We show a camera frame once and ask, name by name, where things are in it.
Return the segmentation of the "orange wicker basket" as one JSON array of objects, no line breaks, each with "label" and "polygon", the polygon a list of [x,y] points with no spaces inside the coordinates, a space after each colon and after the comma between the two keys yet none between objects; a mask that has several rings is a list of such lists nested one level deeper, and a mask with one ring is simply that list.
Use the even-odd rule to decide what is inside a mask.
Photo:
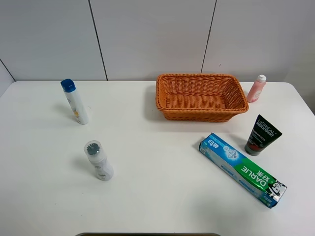
[{"label": "orange wicker basket", "polygon": [[161,74],[156,107],[168,120],[227,122],[248,111],[239,80],[229,74]]}]

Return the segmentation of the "green blue toothpaste box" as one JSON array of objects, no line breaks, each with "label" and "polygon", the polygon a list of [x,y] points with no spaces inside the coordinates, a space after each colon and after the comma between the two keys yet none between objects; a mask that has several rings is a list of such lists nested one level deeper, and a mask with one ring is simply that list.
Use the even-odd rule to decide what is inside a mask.
[{"label": "green blue toothpaste box", "polygon": [[268,208],[280,201],[287,187],[215,133],[201,141],[199,151]]}]

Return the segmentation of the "white bottle clear brush cap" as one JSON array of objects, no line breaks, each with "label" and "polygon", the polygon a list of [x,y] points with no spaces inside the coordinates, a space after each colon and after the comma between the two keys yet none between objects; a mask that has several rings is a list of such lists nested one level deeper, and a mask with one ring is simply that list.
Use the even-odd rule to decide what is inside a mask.
[{"label": "white bottle clear brush cap", "polygon": [[97,140],[89,141],[84,146],[84,152],[94,166],[96,176],[102,181],[109,181],[114,175],[114,169],[107,160],[107,155]]}]

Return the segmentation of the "white bottle blue cap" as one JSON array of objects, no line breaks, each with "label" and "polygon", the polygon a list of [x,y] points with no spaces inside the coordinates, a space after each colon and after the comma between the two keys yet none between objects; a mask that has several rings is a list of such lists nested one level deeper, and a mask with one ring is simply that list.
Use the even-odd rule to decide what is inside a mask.
[{"label": "white bottle blue cap", "polygon": [[77,122],[81,125],[87,124],[89,118],[75,83],[71,79],[65,79],[61,81],[61,86]]}]

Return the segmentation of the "pink bottle white cap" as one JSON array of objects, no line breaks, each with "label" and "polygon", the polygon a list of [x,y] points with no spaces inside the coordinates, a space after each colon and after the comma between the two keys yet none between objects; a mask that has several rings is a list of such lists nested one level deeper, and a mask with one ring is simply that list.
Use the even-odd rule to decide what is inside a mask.
[{"label": "pink bottle white cap", "polygon": [[265,85],[266,85],[266,76],[259,75],[247,95],[247,101],[249,103],[255,102],[259,98]]}]

